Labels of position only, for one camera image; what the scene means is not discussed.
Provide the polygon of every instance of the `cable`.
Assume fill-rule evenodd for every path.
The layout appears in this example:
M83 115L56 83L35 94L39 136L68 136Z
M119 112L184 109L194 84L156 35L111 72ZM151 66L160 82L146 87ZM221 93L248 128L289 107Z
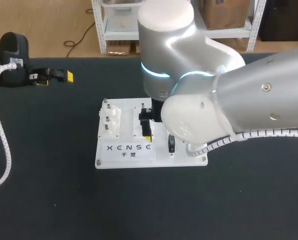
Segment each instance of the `cable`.
M17 65L15 63L1 65L0 66L0 75L5 70L16 69L16 68L17 68ZM0 121L0 137L1 137L1 140L2 140L2 143L4 146L4 151L5 151L5 155L6 155L6 159L7 159L7 166L5 168L5 172L0 179L0 185L1 185L8 178L10 171L11 171L11 166L12 166L11 152L10 152L8 140L7 140L7 137L5 136L1 121Z
M240 138L248 140L248 139L254 139L254 138L265 138L265 137L297 137L298 138L298 130L261 130L261 131L248 131L244 133L237 134ZM212 151L214 149L217 149L221 146L230 144L235 142L232 137L225 137L223 139L220 139L206 147L201 148L200 150L191 151L190 150L190 144L187 144L186 152L191 157L197 157L200 155L203 155L209 151Z
M85 12L86 12L87 14L92 14L92 13L93 13L93 9L91 9L91 8L90 8L90 9L86 9ZM67 54L67 58L69 57L71 51L72 51L77 45L79 45L79 44L82 42L83 38L85 37L85 35L87 34L87 32L90 30L90 28L93 27L93 25L95 25L95 22L92 23L91 26L89 26L89 28L84 32L84 34L83 34L81 40L79 40L77 43L75 43L75 42L72 41L72 40L68 40L68 41L65 41L65 42L63 43L64 46L66 46L66 47L71 47L71 49L69 50L69 52L68 52L68 54Z

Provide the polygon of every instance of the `white shelf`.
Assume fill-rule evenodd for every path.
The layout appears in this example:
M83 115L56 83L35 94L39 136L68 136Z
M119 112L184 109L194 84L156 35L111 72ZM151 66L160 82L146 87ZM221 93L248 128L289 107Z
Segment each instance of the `white shelf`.
M251 23L249 18L245 21L245 25L242 28L222 29L222 30L208 30L201 13L197 7L194 8L194 21L197 28L204 31L205 36L211 39L237 39L248 38L251 33Z
M94 19L96 23L99 46L101 53L106 54L106 41L116 40L138 40L139 33L137 31L112 31L110 24L106 17L102 21L101 3L102 0L91 0L93 6ZM253 51L255 41L257 38L258 30L260 27L262 14L266 0L254 0L254 16L253 24L251 25L249 18L242 28L232 28L223 30L208 30L204 24L201 13L198 7L198 0L191 0L194 7L194 19L198 29L205 32L206 37L211 39L224 39L224 38L249 38L247 51Z
M205 36L211 39L227 39L227 38L248 38L251 33L251 23L249 19L245 21L245 26L242 28L208 30L199 12L195 12L195 23L198 29L205 32ZM139 40L138 31L112 31L107 18L104 18L103 25L105 26L105 40Z
M105 40L114 41L114 40L139 40L138 31L112 31L108 19L104 16L103 25L105 28Z

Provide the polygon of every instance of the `black mat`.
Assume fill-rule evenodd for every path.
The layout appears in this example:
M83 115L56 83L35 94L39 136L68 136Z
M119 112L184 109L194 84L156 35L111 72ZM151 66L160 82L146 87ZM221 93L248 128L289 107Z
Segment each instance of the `black mat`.
M207 167L96 170L101 101L146 96L140 60L32 62L75 83L0 88L0 240L298 240L298 139L233 143Z

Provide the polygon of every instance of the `bolt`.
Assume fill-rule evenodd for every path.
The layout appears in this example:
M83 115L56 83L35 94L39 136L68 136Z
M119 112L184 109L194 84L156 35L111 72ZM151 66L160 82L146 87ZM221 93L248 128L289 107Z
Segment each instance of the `bolt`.
M262 88L262 90L263 90L264 92L268 92L268 91L271 90L271 84L269 84L269 83L265 83L265 84L262 85L261 88Z

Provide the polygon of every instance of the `black cabinet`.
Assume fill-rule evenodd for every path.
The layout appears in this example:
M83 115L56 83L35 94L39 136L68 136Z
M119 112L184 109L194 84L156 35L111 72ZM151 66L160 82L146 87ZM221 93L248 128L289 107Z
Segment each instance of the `black cabinet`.
M264 42L298 41L298 0L267 0L259 36Z

